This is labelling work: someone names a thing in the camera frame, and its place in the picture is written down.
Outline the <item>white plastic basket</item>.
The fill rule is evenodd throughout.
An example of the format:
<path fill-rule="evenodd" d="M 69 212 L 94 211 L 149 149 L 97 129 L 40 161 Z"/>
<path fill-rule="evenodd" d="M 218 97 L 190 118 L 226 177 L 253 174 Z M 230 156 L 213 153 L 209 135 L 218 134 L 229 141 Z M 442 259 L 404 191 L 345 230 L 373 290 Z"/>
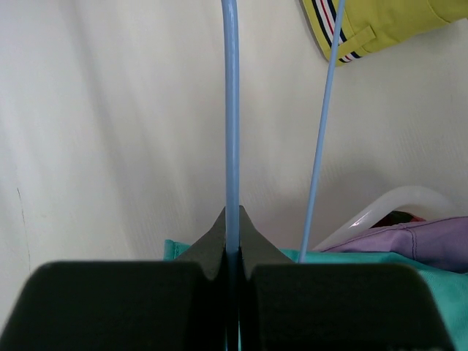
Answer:
<path fill-rule="evenodd" d="M 338 230 L 316 245 L 314 250 L 325 249 L 354 238 L 378 223 L 390 212 L 406 207 L 422 210 L 427 218 L 431 216 L 436 218 L 447 217 L 459 213 L 454 203 L 439 192 L 424 186 L 400 186 L 378 197 Z"/>

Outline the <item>blue hanger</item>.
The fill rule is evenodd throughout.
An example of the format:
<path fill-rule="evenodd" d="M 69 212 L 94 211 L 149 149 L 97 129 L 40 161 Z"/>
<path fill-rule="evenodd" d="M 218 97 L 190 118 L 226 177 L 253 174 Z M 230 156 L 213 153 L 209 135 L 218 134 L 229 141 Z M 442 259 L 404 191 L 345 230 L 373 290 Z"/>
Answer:
<path fill-rule="evenodd" d="M 333 76 L 336 68 L 341 24 L 345 2 L 340 1 L 334 20 L 331 57 L 328 64 L 325 91 L 322 101 L 320 125 L 312 168 L 309 200 L 303 229 L 303 238 L 298 261 L 305 260 L 317 196 L 328 108 L 331 99 Z M 240 59 L 238 38 L 238 8 L 236 1 L 222 2 L 224 26 L 224 70 L 225 70 L 225 160 L 226 160 L 226 206 L 225 206 L 225 251 L 228 267 L 228 303 L 226 350 L 238 349 L 239 302 L 238 302 L 238 259 L 240 258 Z"/>

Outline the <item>pink camouflage trousers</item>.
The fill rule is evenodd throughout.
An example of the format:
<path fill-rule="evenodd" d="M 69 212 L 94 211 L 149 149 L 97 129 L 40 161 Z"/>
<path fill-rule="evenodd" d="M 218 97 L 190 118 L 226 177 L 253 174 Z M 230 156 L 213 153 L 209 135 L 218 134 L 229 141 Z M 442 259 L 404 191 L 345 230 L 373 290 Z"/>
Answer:
<path fill-rule="evenodd" d="M 381 220 L 379 220 L 376 224 L 372 227 L 390 227 L 397 224 L 404 224 L 410 222 L 424 222 L 425 219 L 415 216 L 411 213 L 404 212 L 404 211 L 391 211 L 389 214 L 384 216 Z"/>

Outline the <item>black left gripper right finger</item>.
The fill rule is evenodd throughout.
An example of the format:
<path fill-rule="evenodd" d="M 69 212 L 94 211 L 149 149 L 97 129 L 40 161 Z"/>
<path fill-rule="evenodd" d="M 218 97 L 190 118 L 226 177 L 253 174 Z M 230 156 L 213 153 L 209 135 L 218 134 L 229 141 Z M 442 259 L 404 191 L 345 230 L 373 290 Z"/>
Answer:
<path fill-rule="evenodd" d="M 401 263 L 293 262 L 240 219 L 243 350 L 451 350 L 420 274 Z"/>

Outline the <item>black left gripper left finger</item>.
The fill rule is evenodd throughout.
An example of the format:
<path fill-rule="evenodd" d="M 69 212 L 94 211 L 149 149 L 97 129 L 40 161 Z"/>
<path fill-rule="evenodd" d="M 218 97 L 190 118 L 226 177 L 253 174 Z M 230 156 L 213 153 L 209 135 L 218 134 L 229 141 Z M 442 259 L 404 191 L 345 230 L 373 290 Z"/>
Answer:
<path fill-rule="evenodd" d="M 224 214 L 171 261 L 55 261 L 33 272 L 3 350 L 224 350 Z"/>

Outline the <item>teal trousers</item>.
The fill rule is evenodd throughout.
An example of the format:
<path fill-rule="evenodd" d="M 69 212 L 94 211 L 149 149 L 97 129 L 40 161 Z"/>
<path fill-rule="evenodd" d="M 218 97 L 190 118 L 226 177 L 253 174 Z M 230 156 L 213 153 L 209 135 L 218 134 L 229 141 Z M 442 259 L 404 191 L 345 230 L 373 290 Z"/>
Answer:
<path fill-rule="evenodd" d="M 403 263 L 417 270 L 429 287 L 440 316 L 457 350 L 467 349 L 467 275 L 451 273 L 384 253 L 306 254 L 308 263 Z"/>

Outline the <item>lilac purple trousers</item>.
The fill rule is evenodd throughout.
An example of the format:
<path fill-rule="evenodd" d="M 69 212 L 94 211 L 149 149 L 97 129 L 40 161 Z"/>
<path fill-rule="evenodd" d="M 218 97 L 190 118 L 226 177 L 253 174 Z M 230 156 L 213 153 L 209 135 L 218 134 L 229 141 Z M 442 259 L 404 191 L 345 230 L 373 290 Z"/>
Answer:
<path fill-rule="evenodd" d="M 327 245 L 321 252 L 393 252 L 424 265 L 467 272 L 465 216 L 377 227 Z"/>

